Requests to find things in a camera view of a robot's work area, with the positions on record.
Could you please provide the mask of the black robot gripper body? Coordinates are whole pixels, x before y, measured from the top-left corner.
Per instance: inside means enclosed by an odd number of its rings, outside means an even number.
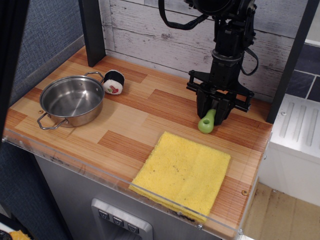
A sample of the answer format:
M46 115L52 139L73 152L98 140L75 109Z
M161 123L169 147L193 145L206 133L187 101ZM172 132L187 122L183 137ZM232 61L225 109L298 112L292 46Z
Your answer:
M224 56L218 52L212 53L212 64L209 73L191 70L187 89L197 92L202 89L208 93L212 101L227 99L234 102L234 108L247 112L251 106L254 93L239 82L244 53L235 56Z

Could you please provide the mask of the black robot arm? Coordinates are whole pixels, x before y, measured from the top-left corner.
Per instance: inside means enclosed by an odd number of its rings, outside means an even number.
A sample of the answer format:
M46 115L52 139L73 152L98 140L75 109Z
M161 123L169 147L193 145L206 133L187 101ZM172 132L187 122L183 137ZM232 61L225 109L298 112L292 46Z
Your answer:
M247 112L254 93L239 83L239 75L253 75L257 69L243 68L245 53L256 36L253 0L190 0L189 4L214 19L214 42L210 72L191 70L187 88L196 93L198 126L208 130L227 119L233 108Z

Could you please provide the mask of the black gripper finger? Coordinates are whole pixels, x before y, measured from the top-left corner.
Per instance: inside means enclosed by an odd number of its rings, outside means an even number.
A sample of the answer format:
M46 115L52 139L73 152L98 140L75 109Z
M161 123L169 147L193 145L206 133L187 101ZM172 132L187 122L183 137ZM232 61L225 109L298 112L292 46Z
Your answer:
M213 109L215 110L214 125L219 126L228 118L229 113L235 107L235 103L231 100L222 98L213 101Z
M207 114L208 110L212 108L211 96L200 88L196 92L196 106L197 115L201 119Z

